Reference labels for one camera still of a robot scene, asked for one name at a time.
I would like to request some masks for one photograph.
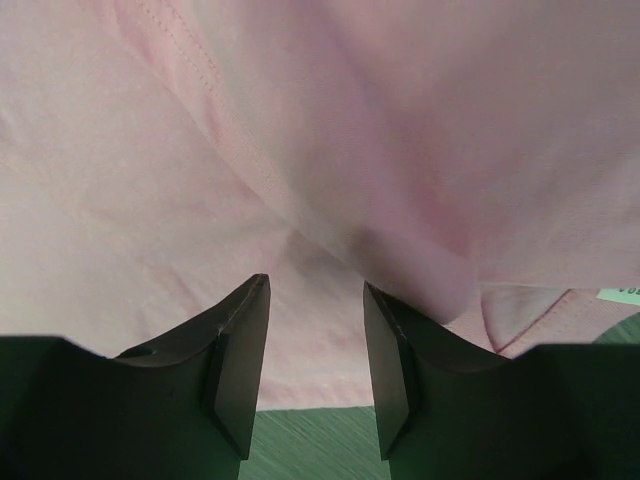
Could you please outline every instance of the pink fabric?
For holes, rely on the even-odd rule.
[[[362,277],[485,348],[637,307],[635,1],[0,4],[0,327],[105,354],[269,273],[261,408],[371,402]]]

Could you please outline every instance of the green surface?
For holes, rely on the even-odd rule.
[[[640,314],[596,343],[640,343]],[[240,480],[390,480],[373,407],[260,412]]]

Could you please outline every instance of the clothing tag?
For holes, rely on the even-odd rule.
[[[640,287],[636,288],[607,288],[600,290],[598,298],[610,302],[626,303],[640,306]]]

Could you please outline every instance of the stitching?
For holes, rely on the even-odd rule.
[[[515,337],[513,337],[510,342],[508,342],[502,348],[497,349],[496,353],[501,354],[509,347],[512,347],[514,344],[518,343],[522,339],[522,337],[524,337],[527,333],[529,333],[532,329],[534,329],[542,320],[544,320],[549,315],[549,313],[551,313],[552,310],[566,303],[567,297],[572,291],[573,290],[567,290],[566,292],[564,292],[564,294],[558,300],[556,300],[542,315],[540,315],[533,322],[531,322],[527,328],[525,328],[523,331],[521,331]]]
[[[202,85],[207,89],[207,91],[210,94],[215,96],[215,93],[213,91],[213,86],[205,79],[205,75],[200,71],[200,69],[193,62],[193,60],[191,60],[191,57],[189,57],[189,55],[187,55],[187,53],[182,48],[180,48],[180,45],[178,45],[178,40],[173,35],[173,33],[171,33],[171,30],[169,30],[169,28],[164,23],[162,23],[162,21],[160,21],[160,19],[158,17],[156,17],[153,14],[153,12],[151,12],[149,7],[145,3],[141,2],[140,0],[136,0],[136,4],[142,9],[142,11],[144,11],[149,16],[149,18],[151,18],[151,20],[153,20],[153,22],[155,22],[171,38],[171,41],[172,41],[173,45],[176,47],[176,49],[182,54],[182,56],[187,61],[187,63],[189,63],[189,65],[191,65],[191,68],[193,68],[193,70],[198,75],[200,75],[198,80],[202,83]]]
[[[200,43],[198,43],[198,41],[191,34],[191,31],[189,30],[189,27],[187,26],[187,22],[185,22],[184,18],[167,0],[162,0],[162,3],[166,5],[166,7],[171,11],[171,14],[174,16],[174,18],[176,18],[182,24],[182,28],[184,29],[187,36],[191,39],[191,42],[200,51],[202,56],[207,59],[207,63],[209,64],[211,69],[216,73],[216,75],[218,75],[219,74],[218,68],[215,66],[215,64],[213,63],[213,60],[211,60],[211,57],[209,56],[209,54],[207,54],[206,50],[202,48],[202,45],[200,45]]]

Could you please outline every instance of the green textured floor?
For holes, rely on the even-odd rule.
[[[640,343],[640,314],[598,343]],[[389,480],[373,408],[260,412],[241,480]]]

